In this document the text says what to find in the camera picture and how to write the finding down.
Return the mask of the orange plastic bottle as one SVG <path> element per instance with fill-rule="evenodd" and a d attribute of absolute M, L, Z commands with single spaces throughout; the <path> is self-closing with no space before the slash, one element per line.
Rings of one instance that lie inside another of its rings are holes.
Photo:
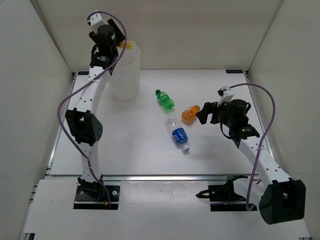
<path fill-rule="evenodd" d="M 196 114 L 200 111 L 199 105 L 194 105 L 181 113 L 181 119 L 185 124 L 190 124 L 195 118 Z"/>

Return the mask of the clear bottle yellow cap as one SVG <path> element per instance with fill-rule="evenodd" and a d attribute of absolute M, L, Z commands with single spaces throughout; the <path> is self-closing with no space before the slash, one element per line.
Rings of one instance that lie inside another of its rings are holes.
<path fill-rule="evenodd" d="M 125 43 L 124 41 L 118 46 L 118 48 L 125 48 L 125 49 L 132 49 L 133 48 L 133 43 L 128 41 L 127 43 Z"/>

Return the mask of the clear bottle blue label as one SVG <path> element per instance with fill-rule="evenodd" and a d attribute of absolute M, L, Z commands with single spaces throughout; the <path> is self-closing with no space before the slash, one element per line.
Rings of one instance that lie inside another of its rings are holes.
<path fill-rule="evenodd" d="M 189 138 L 178 118 L 174 114 L 168 114 L 165 117 L 164 125 L 174 139 L 176 145 L 183 151 L 188 152 L 190 150 Z"/>

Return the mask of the green plastic bottle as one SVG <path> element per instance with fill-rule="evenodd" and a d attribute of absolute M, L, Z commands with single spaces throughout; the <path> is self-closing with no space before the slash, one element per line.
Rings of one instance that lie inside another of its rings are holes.
<path fill-rule="evenodd" d="M 174 101 L 169 97 L 169 95 L 166 92 L 157 89 L 155 91 L 155 95 L 157 101 L 165 110 L 171 111 L 175 107 Z"/>

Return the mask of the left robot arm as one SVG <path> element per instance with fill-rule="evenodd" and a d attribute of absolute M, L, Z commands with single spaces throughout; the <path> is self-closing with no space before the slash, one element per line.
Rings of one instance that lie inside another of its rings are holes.
<path fill-rule="evenodd" d="M 105 195 L 100 171 L 98 142 L 103 135 L 103 125 L 96 117 L 103 90 L 110 80 L 119 56 L 118 46 L 125 35 L 113 19 L 104 21 L 100 14 L 89 18 L 89 37 L 94 46 L 91 51 L 87 83 L 73 109 L 68 109 L 65 119 L 77 147 L 80 149 L 82 176 L 78 182 L 93 200 Z"/>

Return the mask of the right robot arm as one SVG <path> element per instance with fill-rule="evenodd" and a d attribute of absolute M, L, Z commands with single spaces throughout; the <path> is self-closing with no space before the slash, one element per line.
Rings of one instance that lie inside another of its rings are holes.
<path fill-rule="evenodd" d="M 301 220 L 305 215 L 306 186 L 301 180 L 294 180 L 287 174 L 268 149 L 260 144 L 260 134 L 249 124 L 247 117 L 250 108 L 250 103 L 242 99 L 234 99 L 221 105 L 206 102 L 196 116 L 204 125 L 208 116 L 212 115 L 211 124 L 229 129 L 228 138 L 256 167 L 254 172 L 260 177 L 261 185 L 251 183 L 245 175 L 231 175 L 226 178 L 225 184 L 210 185 L 196 196 L 209 199 L 212 203 L 225 204 L 246 198 L 248 187 L 251 187 L 249 200 L 267 224 Z"/>

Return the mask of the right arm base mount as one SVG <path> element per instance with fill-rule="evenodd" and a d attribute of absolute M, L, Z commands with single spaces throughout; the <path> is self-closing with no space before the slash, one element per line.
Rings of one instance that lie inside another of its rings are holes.
<path fill-rule="evenodd" d="M 247 178 L 242 174 L 228 176 L 224 184 L 209 185 L 195 196 L 209 199 L 211 212 L 246 211 L 246 198 L 234 192 L 234 181 Z"/>

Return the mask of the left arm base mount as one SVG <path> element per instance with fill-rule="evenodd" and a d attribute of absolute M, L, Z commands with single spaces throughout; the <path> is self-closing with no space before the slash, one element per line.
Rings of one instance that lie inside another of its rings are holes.
<path fill-rule="evenodd" d="M 98 182 L 87 182 L 80 177 L 77 181 L 73 203 L 75 210 L 118 210 L 120 185 L 105 185 L 107 194 Z"/>

